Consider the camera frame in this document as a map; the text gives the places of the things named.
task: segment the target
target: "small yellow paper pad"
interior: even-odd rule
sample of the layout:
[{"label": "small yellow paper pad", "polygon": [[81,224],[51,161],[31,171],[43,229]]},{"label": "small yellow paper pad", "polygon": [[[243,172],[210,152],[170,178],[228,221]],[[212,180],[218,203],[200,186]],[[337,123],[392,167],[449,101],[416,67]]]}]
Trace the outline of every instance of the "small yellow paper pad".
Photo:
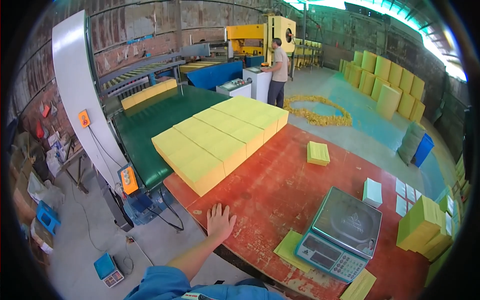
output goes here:
[{"label": "small yellow paper pad", "polygon": [[340,300],[362,300],[365,299],[368,292],[372,288],[377,277],[373,276],[369,271],[363,269],[355,278],[348,288],[340,296]]},{"label": "small yellow paper pad", "polygon": [[273,250],[273,253],[280,256],[283,260],[287,261],[289,264],[297,267],[305,273],[308,273],[313,268],[302,261],[300,258],[296,257],[294,253],[297,244],[301,241],[302,235],[298,232],[290,230],[283,240],[278,244],[278,246]]},{"label": "small yellow paper pad", "polygon": [[330,163],[330,156],[328,155],[328,147],[326,144],[308,142],[307,144],[307,162],[326,166]]}]

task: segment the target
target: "blue trash bin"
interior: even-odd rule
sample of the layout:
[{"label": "blue trash bin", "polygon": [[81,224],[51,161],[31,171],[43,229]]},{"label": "blue trash bin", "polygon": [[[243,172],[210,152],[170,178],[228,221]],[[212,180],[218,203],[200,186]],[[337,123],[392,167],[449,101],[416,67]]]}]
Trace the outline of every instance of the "blue trash bin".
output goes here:
[{"label": "blue trash bin", "polygon": [[429,137],[428,134],[425,134],[413,156],[413,164],[420,168],[425,158],[427,158],[428,153],[430,153],[434,146],[435,144],[433,143],[432,138]]}]

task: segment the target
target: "yellow paper roll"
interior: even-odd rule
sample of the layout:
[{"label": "yellow paper roll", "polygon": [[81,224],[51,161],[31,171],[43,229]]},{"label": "yellow paper roll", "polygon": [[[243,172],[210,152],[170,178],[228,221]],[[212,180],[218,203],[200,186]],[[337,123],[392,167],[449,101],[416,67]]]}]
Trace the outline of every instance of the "yellow paper roll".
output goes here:
[{"label": "yellow paper roll", "polygon": [[360,83],[360,77],[361,77],[361,67],[359,66],[353,66],[350,68],[350,75],[348,76],[348,82],[353,86],[353,87],[359,87]]},{"label": "yellow paper roll", "polygon": [[350,68],[352,67],[350,62],[347,62],[347,67],[345,68],[345,73],[343,75],[343,79],[348,81],[348,77],[350,76]]},{"label": "yellow paper roll", "polygon": [[413,104],[412,112],[410,113],[409,119],[411,121],[420,123],[420,120],[421,120],[421,117],[423,116],[424,111],[425,111],[425,104],[415,99],[415,103]]},{"label": "yellow paper roll", "polygon": [[355,62],[356,66],[361,66],[361,62],[363,60],[363,53],[360,51],[355,51],[353,55],[353,61]]},{"label": "yellow paper roll", "polygon": [[400,85],[400,79],[402,79],[402,70],[402,67],[392,62],[390,65],[390,73],[388,74],[388,82],[390,83],[390,86]]},{"label": "yellow paper roll", "polygon": [[375,75],[388,81],[388,75],[390,74],[391,61],[385,57],[377,56],[377,63],[375,64]]},{"label": "yellow paper roll", "polygon": [[361,68],[370,73],[375,72],[375,64],[377,63],[377,55],[365,50],[361,61]]},{"label": "yellow paper roll", "polygon": [[400,104],[398,104],[398,113],[404,118],[408,119],[410,117],[410,113],[412,112],[414,103],[415,98],[412,95],[405,93],[404,91],[402,97],[400,98]]},{"label": "yellow paper roll", "polygon": [[398,86],[401,88],[405,93],[410,94],[410,90],[412,89],[413,83],[413,74],[407,69],[402,70],[402,78],[400,79],[400,85]]},{"label": "yellow paper roll", "polygon": [[344,60],[342,65],[342,73],[345,75],[345,69],[347,68],[348,61]]},{"label": "yellow paper roll", "polygon": [[399,100],[400,94],[396,90],[387,85],[382,85],[376,110],[382,117],[391,120]]},{"label": "yellow paper roll", "polygon": [[391,87],[391,88],[393,88],[394,90],[396,90],[396,91],[397,91],[397,93],[399,93],[399,94],[400,94],[400,98],[402,97],[402,95],[403,95],[403,91],[402,91],[402,89],[401,89],[401,88],[399,88],[398,86],[393,86],[393,85],[390,85],[390,87]]},{"label": "yellow paper roll", "polygon": [[373,84],[375,83],[376,76],[366,70],[361,72],[360,83],[359,83],[359,90],[366,94],[371,95]]},{"label": "yellow paper roll", "polygon": [[415,99],[420,100],[424,87],[425,87],[425,82],[422,79],[418,78],[417,76],[413,76],[413,82],[412,82],[412,88],[410,90],[410,95],[414,96]]},{"label": "yellow paper roll", "polygon": [[390,86],[388,81],[383,80],[380,77],[375,77],[375,83],[373,84],[372,89],[372,99],[378,101],[378,97],[380,96],[380,91],[382,90],[382,86]]}]

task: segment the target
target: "blue plastic stool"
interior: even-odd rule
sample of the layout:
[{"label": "blue plastic stool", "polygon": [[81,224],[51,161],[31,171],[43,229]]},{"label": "blue plastic stool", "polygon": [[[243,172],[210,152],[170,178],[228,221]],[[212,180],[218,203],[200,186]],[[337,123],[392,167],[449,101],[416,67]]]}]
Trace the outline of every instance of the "blue plastic stool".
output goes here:
[{"label": "blue plastic stool", "polygon": [[61,224],[59,214],[42,200],[40,200],[36,208],[36,217],[51,234],[55,235],[55,225],[60,226]]}]

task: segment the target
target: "light green paper sheet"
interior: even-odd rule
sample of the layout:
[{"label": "light green paper sheet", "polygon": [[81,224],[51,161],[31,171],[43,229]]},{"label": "light green paper sheet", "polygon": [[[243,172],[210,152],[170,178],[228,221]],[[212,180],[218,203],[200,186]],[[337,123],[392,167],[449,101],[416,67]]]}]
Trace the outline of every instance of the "light green paper sheet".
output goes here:
[{"label": "light green paper sheet", "polygon": [[293,254],[297,244],[301,241],[301,238],[301,234],[290,230],[283,240],[278,244],[275,250],[273,250],[273,252],[280,256],[283,260],[287,261],[289,264],[297,267],[305,273],[308,273],[310,270],[312,270],[312,267]]}]

